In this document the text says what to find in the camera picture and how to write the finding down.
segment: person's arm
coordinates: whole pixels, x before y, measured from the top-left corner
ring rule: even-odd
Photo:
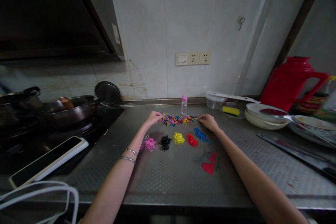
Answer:
[[[142,140],[147,130],[161,118],[163,118],[163,115],[159,112],[152,111],[127,148],[139,153]],[[122,156],[134,160],[137,158],[133,152],[128,150],[125,150]],[[86,212],[81,224],[111,224],[114,222],[123,201],[133,168],[134,163],[129,160],[119,159],[115,163]]]
[[[219,128],[213,116],[202,115],[198,121],[218,137],[267,223],[308,223],[280,188]]]

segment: thermos handle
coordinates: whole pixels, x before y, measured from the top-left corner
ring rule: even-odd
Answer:
[[[327,73],[317,73],[317,72],[309,73],[308,78],[318,78],[320,79],[320,81],[315,85],[315,87],[308,94],[306,94],[302,98],[302,100],[294,100],[294,103],[305,102],[310,97],[312,97],[320,89],[320,87],[322,87],[322,85],[328,80],[329,76],[330,75]]]

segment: silver bracelet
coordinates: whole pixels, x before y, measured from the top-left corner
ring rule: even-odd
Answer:
[[[128,157],[121,156],[119,159],[126,159],[128,161],[131,161],[132,163],[135,163],[134,159],[131,159],[131,158],[128,158]]]
[[[135,156],[138,155],[134,150],[131,150],[131,149],[126,148],[126,151],[128,151],[128,150],[131,151],[131,152],[133,152]]]

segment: pile of rubber bands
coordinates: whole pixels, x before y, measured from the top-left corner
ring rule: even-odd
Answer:
[[[170,115],[166,113],[162,113],[163,118],[161,122],[163,122],[166,126],[174,126],[179,124],[187,124],[196,121],[198,118],[187,115],[185,117],[181,117],[179,115]]]
[[[199,130],[199,128],[194,128],[194,132],[196,136],[201,140],[201,142],[208,142],[209,139],[206,137],[206,135]]]
[[[140,150],[142,150],[144,147],[145,149],[148,149],[150,151],[153,151],[153,149],[157,149],[158,146],[155,145],[157,141],[154,141],[153,138],[149,138],[149,136],[145,137],[145,141],[142,142]]]
[[[162,146],[162,147],[160,147],[160,150],[164,151],[164,152],[169,150],[171,140],[172,140],[171,138],[168,138],[168,135],[163,136],[161,138],[161,141],[159,142],[159,144],[161,144],[161,146]]]
[[[173,136],[174,142],[175,144],[179,145],[179,144],[183,144],[184,143],[184,138],[182,136],[181,133],[177,133],[175,132],[174,136]]]
[[[194,148],[196,148],[196,146],[198,145],[198,141],[197,140],[195,140],[195,138],[193,137],[193,135],[191,135],[191,134],[186,134],[186,136],[187,136],[187,140],[188,140],[188,143],[189,143],[189,145],[191,145],[192,147],[194,147]]]

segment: charging cable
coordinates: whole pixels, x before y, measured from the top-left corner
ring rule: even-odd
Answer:
[[[13,194],[13,193],[16,193],[18,191],[21,191],[27,187],[31,187],[31,186],[34,186],[34,185],[37,185],[37,184],[58,184],[59,186],[52,186],[52,187],[46,187],[46,188],[43,188],[43,189],[39,189],[39,190],[36,190],[36,191],[33,191],[33,192],[29,192],[27,194],[23,194],[19,197],[16,197],[16,198],[13,198],[5,203],[2,203],[0,204],[0,210],[8,207],[8,206],[11,206],[19,201],[22,201],[22,200],[25,200],[25,199],[28,199],[30,197],[34,197],[36,195],[39,195],[39,194],[44,194],[44,193],[49,193],[49,192],[52,192],[52,191],[66,191],[67,194],[66,194],[66,205],[65,205],[65,210],[61,213],[58,213],[52,217],[49,217],[47,219],[44,219],[40,222],[38,222],[37,224],[42,224],[42,223],[45,223],[47,221],[50,221],[52,219],[56,219],[58,217],[60,217],[61,215],[65,214],[66,211],[68,210],[68,207],[69,207],[69,203],[70,203],[70,193],[73,194],[73,197],[74,197],[74,209],[73,209],[73,214],[72,214],[72,222],[71,224],[76,224],[76,219],[77,219],[77,213],[78,213],[78,205],[79,205],[79,194],[78,194],[78,191],[76,188],[74,187],[70,187],[68,184],[64,183],[64,182],[61,182],[61,181],[38,181],[38,182],[34,182],[34,183],[31,183],[29,185],[26,185],[26,186],[23,186],[23,187],[20,187],[20,188],[17,188],[7,194],[4,194],[4,195],[1,195],[0,196],[0,201],[2,201],[3,199],[5,199],[7,196]]]

